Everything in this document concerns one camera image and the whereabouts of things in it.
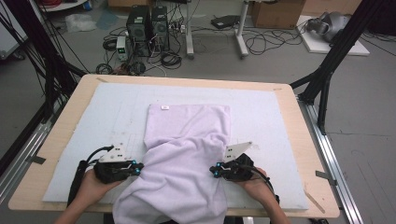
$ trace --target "folded fabric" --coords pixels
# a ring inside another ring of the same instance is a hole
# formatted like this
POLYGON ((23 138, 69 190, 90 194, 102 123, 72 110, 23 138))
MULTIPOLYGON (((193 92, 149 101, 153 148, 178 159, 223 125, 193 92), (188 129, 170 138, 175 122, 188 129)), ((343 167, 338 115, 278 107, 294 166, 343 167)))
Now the folded fabric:
POLYGON ((224 105, 151 105, 141 175, 113 206, 116 223, 223 223, 227 202, 209 167, 230 138, 224 105))

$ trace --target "towel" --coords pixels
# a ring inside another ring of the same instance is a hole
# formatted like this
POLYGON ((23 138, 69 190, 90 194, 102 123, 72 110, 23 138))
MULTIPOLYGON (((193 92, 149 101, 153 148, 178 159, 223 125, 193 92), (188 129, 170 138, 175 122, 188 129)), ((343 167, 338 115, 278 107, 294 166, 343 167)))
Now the towel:
POLYGON ((230 139, 225 105, 151 105, 141 175, 113 206, 115 223, 223 223, 226 196, 209 167, 230 139))

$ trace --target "brown box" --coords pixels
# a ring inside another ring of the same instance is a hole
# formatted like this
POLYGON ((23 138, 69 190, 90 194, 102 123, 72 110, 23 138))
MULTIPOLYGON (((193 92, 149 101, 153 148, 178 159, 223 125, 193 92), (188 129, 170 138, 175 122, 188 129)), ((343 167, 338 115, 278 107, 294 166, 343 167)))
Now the brown box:
POLYGON ((305 0, 278 0, 275 4, 255 3, 251 19, 255 27, 293 29, 305 0))
POLYGON ((361 0, 306 0, 303 8, 305 16, 320 16, 323 12, 338 11, 342 14, 353 14, 361 0))
POLYGON ((107 0, 110 7, 151 6, 151 0, 107 0))

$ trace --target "table leg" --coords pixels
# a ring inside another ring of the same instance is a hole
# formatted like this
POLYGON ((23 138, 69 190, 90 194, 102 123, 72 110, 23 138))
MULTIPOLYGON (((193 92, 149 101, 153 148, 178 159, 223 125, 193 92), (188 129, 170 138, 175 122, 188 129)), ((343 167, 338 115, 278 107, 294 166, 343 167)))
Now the table leg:
POLYGON ((247 17, 247 14, 248 14, 248 0, 244 0, 244 3, 242 5, 241 18, 239 21, 239 28, 235 30, 236 40, 238 41, 239 48, 241 49, 241 59, 248 56, 248 49, 247 46, 245 45, 245 40, 242 37, 242 32, 244 31, 245 19, 247 17))
POLYGON ((190 15, 190 10, 191 10, 191 0, 187 0, 187 27, 186 27, 187 57, 189 59, 194 59, 194 46, 192 45, 192 33, 191 33, 192 15, 190 15))

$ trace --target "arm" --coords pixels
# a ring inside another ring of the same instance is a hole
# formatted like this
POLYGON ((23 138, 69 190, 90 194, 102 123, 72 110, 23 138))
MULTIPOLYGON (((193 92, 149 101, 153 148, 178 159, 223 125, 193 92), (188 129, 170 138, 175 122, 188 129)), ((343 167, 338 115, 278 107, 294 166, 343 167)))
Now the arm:
MULTIPOLYGON (((263 169, 258 168, 258 170, 266 175, 263 169)), ((257 200, 264 207, 273 224, 290 224, 290 221, 277 203, 274 194, 262 179, 253 176, 248 181, 236 182, 236 184, 241 186, 251 198, 257 200)))
POLYGON ((119 185, 121 182, 103 184, 95 176, 93 170, 87 171, 82 179, 76 199, 56 219, 55 224, 75 223, 89 206, 99 202, 105 194, 119 185))

